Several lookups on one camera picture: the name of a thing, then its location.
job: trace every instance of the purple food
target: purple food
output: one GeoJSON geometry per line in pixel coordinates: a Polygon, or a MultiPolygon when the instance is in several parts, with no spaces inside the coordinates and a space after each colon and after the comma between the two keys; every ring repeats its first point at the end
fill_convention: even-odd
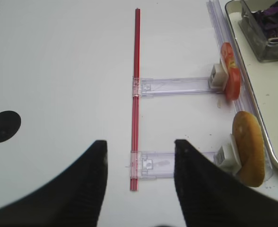
{"type": "Polygon", "coordinates": [[[266,10],[253,13],[255,20],[270,42],[278,42],[278,1],[266,10]]]}

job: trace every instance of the white table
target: white table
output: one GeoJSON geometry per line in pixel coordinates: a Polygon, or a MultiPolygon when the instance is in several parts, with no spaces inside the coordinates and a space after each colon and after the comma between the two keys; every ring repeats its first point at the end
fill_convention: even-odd
{"type": "MultiPolygon", "coordinates": [[[[0,207],[105,139],[109,175],[98,225],[185,226],[173,179],[129,190],[135,8],[141,77],[209,75],[218,50],[205,1],[0,0],[0,112],[16,111],[22,120],[0,143],[0,207]]],[[[174,140],[185,138],[216,150],[233,115],[220,95],[142,99],[139,149],[173,151],[174,140]]],[[[278,199],[278,171],[258,191],[278,199]]]]}

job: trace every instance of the red straw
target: red straw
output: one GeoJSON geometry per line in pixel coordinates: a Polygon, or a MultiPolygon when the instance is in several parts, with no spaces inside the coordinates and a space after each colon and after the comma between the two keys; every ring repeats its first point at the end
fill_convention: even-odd
{"type": "MultiPolygon", "coordinates": [[[[134,53],[134,78],[139,78],[140,69],[140,9],[136,9],[135,17],[135,53],[134,53]]],[[[131,135],[131,150],[138,152],[138,131],[139,131],[139,97],[133,97],[133,114],[132,114],[132,135],[131,135]]],[[[135,161],[135,176],[131,176],[130,190],[138,191],[138,175],[137,159],[135,161]]]]}

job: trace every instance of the black circle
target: black circle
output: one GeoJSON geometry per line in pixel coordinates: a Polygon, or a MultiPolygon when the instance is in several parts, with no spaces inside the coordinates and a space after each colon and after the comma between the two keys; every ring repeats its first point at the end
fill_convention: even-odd
{"type": "Polygon", "coordinates": [[[0,143],[10,139],[21,125],[19,114],[8,110],[0,113],[0,143]]]}

